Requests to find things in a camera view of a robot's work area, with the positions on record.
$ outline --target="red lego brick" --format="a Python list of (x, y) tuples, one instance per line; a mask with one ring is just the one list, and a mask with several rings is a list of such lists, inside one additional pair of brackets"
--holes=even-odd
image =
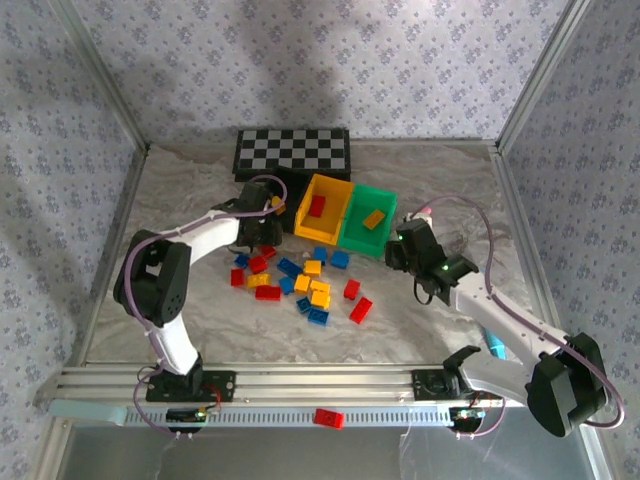
[(344, 298), (348, 298), (349, 300), (355, 300), (358, 296), (358, 291), (360, 290), (360, 282), (356, 282), (355, 280), (349, 280), (347, 282), (347, 286), (344, 287)]
[(349, 318), (360, 325), (362, 323), (362, 320), (364, 320), (364, 317), (366, 317), (367, 313), (369, 313), (369, 310), (371, 310), (372, 306), (373, 302), (371, 300), (362, 297), (356, 305), (356, 308), (354, 308), (353, 312), (351, 312), (351, 315), (349, 315)]
[(253, 257), (249, 260), (249, 268), (255, 275), (256, 273), (264, 272), (269, 264), (267, 263), (267, 259), (264, 257)]
[(282, 289), (280, 287), (271, 287), (269, 285), (260, 285), (256, 287), (256, 298), (258, 300), (271, 300), (279, 302)]
[(344, 413), (332, 412), (331, 410), (325, 410), (324, 408), (317, 408), (316, 416), (313, 418), (313, 423), (316, 425), (335, 428), (336, 430), (342, 430), (344, 427)]
[(276, 249), (267, 245), (260, 247), (260, 251), (262, 252), (262, 256), (267, 259), (274, 257), (276, 254)]
[(311, 206), (309, 207), (309, 215), (312, 217), (321, 217), (324, 210), (324, 204), (327, 201), (322, 195), (314, 195), (311, 197)]
[(234, 268), (231, 270), (231, 286), (242, 287), (244, 285), (244, 270), (242, 268)]

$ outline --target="wall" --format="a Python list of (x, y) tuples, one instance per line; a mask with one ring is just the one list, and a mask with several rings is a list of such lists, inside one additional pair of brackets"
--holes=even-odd
[(640, 479), (640, 4), (590, 11), (508, 159), (561, 318), (601, 345)]
[(0, 6), (0, 478), (24, 478), (36, 390), (80, 340), (134, 149), (45, 0)]
[(497, 138), (566, 0), (76, 0), (145, 137)]

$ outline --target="marble surface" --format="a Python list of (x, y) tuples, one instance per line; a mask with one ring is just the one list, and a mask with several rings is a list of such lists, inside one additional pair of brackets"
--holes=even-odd
[[(237, 196), (231, 175), (233, 145), (162, 149), (153, 146), (144, 167), (120, 259), (139, 229), (160, 231), (193, 220), (215, 203)], [(401, 216), (426, 199), (459, 193), (486, 210), (496, 237), (494, 284), (530, 307), (507, 217), (486, 149), (438, 144), (352, 144), (352, 180), (398, 193)], [(434, 209), (434, 230), (448, 253), (464, 252), (484, 267), (488, 240), (469, 208), (444, 203)], [(281, 278), (281, 255), (302, 263), (315, 244), (285, 235), (271, 261), (272, 282)], [(229, 286), (234, 255), (226, 249), (201, 259), (191, 270), (184, 318), (193, 344), (206, 362), (428, 362), (440, 363), (465, 345), (486, 348), (481, 327), (438, 301), (422, 306), (413, 298), (412, 277), (382, 260), (354, 254), (347, 271), (326, 267), (322, 278), (334, 289), (330, 322), (310, 324), (297, 313), (292, 294), (280, 303), (259, 302)], [(362, 325), (348, 319), (353, 303), (342, 298), (348, 278), (362, 282), (374, 307)], [(97, 318), (89, 362), (147, 362), (154, 355), (142, 328), (114, 302), (111, 287)]]

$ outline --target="chessboard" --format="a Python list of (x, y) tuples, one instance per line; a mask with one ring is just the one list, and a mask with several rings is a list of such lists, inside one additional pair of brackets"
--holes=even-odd
[(270, 173), (279, 166), (351, 180), (349, 131), (241, 130), (238, 133), (233, 162), (236, 182)]

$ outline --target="blue lego brick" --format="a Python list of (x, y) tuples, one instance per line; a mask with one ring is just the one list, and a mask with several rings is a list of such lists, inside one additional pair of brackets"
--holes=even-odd
[(309, 321), (316, 325), (322, 325), (325, 327), (329, 321), (329, 312), (326, 310), (320, 310), (319, 308), (312, 308), (309, 311)]
[(278, 262), (278, 270), (294, 280), (302, 273), (302, 268), (288, 258), (283, 258)]
[(313, 249), (313, 259), (320, 260), (322, 262), (322, 266), (326, 265), (328, 257), (329, 257), (329, 254), (327, 253), (326, 248), (316, 247)]
[(240, 268), (247, 268), (249, 266), (249, 256), (248, 255), (238, 255), (234, 262)]
[(285, 295), (289, 295), (293, 292), (293, 280), (289, 277), (282, 277), (280, 279), (280, 288), (282, 289), (282, 293)]
[(307, 313), (309, 310), (311, 310), (311, 302), (307, 297), (301, 298), (296, 303), (298, 304), (300, 313)]
[(331, 257), (331, 265), (344, 270), (349, 266), (349, 254), (345, 252), (334, 252)]

